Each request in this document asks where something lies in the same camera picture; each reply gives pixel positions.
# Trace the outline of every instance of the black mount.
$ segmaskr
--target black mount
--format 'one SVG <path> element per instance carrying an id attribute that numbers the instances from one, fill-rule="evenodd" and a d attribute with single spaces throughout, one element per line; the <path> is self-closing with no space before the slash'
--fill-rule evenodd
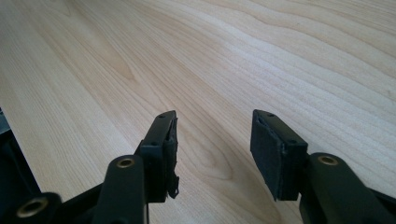
<path id="1" fill-rule="evenodd" d="M 272 113 L 253 111 L 250 150 L 274 199 L 296 201 L 304 223 L 396 223 L 396 200 L 367 189 L 349 166 L 308 144 Z"/>
<path id="2" fill-rule="evenodd" d="M 62 203 L 56 193 L 37 193 L 12 206 L 0 223 L 149 223 L 149 203 L 178 195 L 177 115 L 154 120 L 134 155 L 116 158 L 103 184 Z"/>

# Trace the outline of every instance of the rubber gripper pad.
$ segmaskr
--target rubber gripper pad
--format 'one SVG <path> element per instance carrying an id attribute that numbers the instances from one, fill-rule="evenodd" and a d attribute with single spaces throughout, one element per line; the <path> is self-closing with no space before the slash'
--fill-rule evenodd
<path id="1" fill-rule="evenodd" d="M 274 200 L 298 198 L 298 175 L 308 144 L 278 116 L 253 111 L 250 151 Z"/>

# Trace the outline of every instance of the light wood surface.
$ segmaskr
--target light wood surface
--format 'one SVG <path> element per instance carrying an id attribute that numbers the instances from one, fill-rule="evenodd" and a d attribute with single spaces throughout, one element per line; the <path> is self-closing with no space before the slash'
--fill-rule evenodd
<path id="1" fill-rule="evenodd" d="M 152 223 L 299 223 L 249 152 L 253 109 L 396 197 L 396 2 L 2 0 L 0 106 L 64 200 L 177 111 L 180 194 Z"/>

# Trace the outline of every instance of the wooden tabletop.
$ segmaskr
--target wooden tabletop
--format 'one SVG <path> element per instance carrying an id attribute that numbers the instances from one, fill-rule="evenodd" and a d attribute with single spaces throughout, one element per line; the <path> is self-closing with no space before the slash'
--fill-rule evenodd
<path id="1" fill-rule="evenodd" d="M 43 191 L 101 183 L 176 110 L 180 194 L 152 223 L 299 223 L 249 152 L 253 109 L 396 197 L 396 2 L 4 0 L 0 106 Z"/>

